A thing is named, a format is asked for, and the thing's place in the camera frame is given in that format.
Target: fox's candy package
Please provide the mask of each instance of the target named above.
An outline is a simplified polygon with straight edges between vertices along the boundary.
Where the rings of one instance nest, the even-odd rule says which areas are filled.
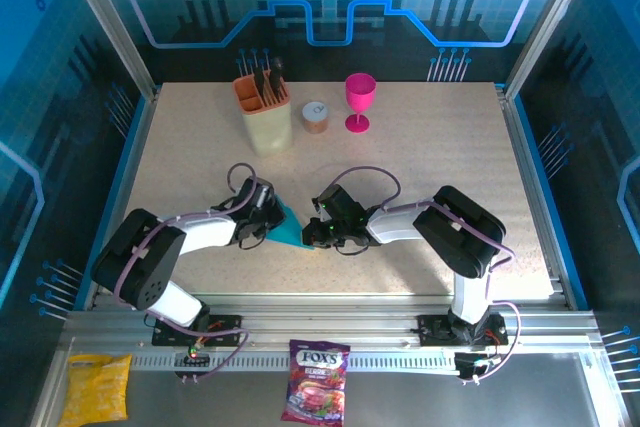
[[[289,341],[290,374],[282,420],[342,427],[348,345]]]

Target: beige container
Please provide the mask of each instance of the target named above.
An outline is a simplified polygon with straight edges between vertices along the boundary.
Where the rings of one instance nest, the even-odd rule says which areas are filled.
[[[293,132],[291,128],[291,102],[289,92],[282,81],[281,92],[284,99],[277,101],[265,82],[264,101],[258,95],[253,74],[233,81],[238,97],[244,125],[249,140],[258,157],[279,154],[291,147]]]

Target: black mounting plate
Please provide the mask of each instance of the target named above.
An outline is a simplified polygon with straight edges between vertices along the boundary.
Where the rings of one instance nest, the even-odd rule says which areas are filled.
[[[416,333],[420,338],[420,347],[469,345],[465,344],[451,332],[449,316],[446,314],[418,315],[416,319],[418,320],[418,329],[416,330]],[[485,329],[493,332],[498,340],[500,340],[500,345],[509,345],[509,337],[507,336],[504,318],[500,314],[489,314]],[[447,332],[449,333],[448,336],[443,335],[443,333]],[[482,338],[476,340],[473,345],[480,347],[493,346],[495,345],[495,341],[491,337],[484,335]]]
[[[240,315],[214,315],[209,314],[206,325],[217,324],[209,329],[209,332],[231,330],[242,325]],[[214,337],[207,341],[205,347],[237,347],[240,343],[240,333],[229,334],[223,337]],[[196,341],[193,335],[183,334],[169,327],[164,322],[156,320],[151,345],[156,347],[190,347]]]

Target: gray metal floor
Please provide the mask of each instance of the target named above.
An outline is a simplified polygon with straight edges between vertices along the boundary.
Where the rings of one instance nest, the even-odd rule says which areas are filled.
[[[572,355],[516,355],[480,387],[419,374],[351,374],[347,427],[587,427],[597,425]],[[126,422],[113,427],[292,425],[280,422],[287,374],[228,373],[184,386],[170,373],[132,372]]]

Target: glass panel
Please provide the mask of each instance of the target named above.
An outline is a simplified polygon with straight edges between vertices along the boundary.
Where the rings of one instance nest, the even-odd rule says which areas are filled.
[[[37,400],[139,93],[84,0],[0,0],[0,18],[0,424],[8,426],[26,425]]]
[[[232,80],[252,48],[288,80],[504,82],[547,0],[114,2],[158,82]]]
[[[573,0],[521,92],[604,333],[640,327],[639,6]]]

